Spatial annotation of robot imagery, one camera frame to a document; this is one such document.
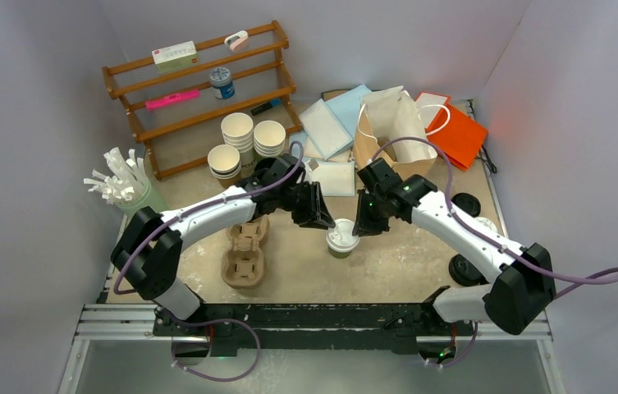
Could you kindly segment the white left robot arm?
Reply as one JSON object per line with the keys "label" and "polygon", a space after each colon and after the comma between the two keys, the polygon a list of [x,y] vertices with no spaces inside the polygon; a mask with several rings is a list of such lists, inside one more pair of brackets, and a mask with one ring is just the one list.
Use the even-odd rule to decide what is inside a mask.
{"label": "white left robot arm", "polygon": [[194,243],[281,209],[299,227],[327,230],[335,226],[321,186],[304,179],[302,161],[288,153],[258,162],[253,173],[219,195],[186,208],[139,209],[130,219],[111,254],[118,270],[114,292],[127,282],[143,300],[151,300],[173,315],[186,336],[201,332],[203,301],[177,276],[182,251]]}

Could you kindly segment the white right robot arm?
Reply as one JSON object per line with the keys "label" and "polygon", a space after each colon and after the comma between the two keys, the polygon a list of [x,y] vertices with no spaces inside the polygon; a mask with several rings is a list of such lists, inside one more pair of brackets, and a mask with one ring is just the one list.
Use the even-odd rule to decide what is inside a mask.
{"label": "white right robot arm", "polygon": [[359,190],[353,233],[380,235],[398,218],[435,235],[467,259],[485,284],[446,287],[423,303],[421,322],[440,334],[459,321],[490,321],[503,332],[519,335],[555,299],[556,285],[543,275],[551,256],[538,243],[523,246],[491,231],[420,175],[403,180],[382,158],[357,173]]}

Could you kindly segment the white paper cup stack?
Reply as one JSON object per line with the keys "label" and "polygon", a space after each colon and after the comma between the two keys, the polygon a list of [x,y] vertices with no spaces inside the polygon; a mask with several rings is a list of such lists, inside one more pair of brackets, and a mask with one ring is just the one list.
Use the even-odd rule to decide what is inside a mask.
{"label": "white paper cup stack", "polygon": [[249,167],[254,162],[253,131],[254,121],[246,113],[233,112],[222,119],[222,138],[225,144],[238,150],[242,167]]}

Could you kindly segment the orange paper bag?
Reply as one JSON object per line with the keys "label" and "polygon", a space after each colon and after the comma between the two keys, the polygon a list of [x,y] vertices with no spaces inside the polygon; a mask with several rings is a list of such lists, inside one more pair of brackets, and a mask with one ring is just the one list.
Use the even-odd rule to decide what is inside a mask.
{"label": "orange paper bag", "polygon": [[415,104],[426,136],[462,171],[468,170],[488,136],[488,130],[464,110],[451,104],[449,96],[421,92]]}

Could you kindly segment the brown pulp cup carrier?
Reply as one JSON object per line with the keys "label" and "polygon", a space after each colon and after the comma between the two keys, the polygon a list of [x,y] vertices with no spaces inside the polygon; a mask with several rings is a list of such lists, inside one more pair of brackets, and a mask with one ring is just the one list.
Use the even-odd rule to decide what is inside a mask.
{"label": "brown pulp cup carrier", "polygon": [[265,277],[263,247],[268,241],[270,222],[261,217],[226,229],[231,242],[222,256],[221,277],[231,288],[252,289]]}

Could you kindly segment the green paper coffee cup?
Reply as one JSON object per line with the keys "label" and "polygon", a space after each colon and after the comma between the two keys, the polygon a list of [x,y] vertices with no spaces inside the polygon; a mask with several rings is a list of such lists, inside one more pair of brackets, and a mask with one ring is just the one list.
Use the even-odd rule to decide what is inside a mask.
{"label": "green paper coffee cup", "polygon": [[336,250],[329,247],[328,252],[336,259],[345,259],[353,253],[353,250]]}

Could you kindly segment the kraft brown paper bag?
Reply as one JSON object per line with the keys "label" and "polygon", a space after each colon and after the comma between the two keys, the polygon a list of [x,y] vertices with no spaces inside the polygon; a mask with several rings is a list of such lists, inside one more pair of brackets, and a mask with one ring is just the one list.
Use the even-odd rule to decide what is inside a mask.
{"label": "kraft brown paper bag", "polygon": [[359,170],[377,155],[403,179],[427,175],[438,153],[427,144],[413,141],[414,137],[426,140],[426,126],[404,87],[375,91],[361,98],[352,148]]}

